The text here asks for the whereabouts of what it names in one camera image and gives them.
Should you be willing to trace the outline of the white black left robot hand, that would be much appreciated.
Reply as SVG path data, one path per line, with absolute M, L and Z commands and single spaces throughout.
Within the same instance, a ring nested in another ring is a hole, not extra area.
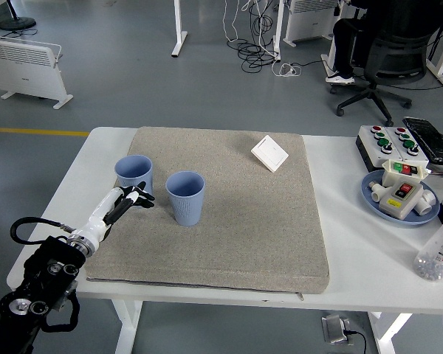
M 84 226 L 73 231 L 67 244 L 81 248 L 88 257 L 95 253 L 104 241 L 110 228 L 131 207 L 154 207 L 155 197 L 145 190 L 145 182 L 137 186 L 115 187 L 93 211 Z

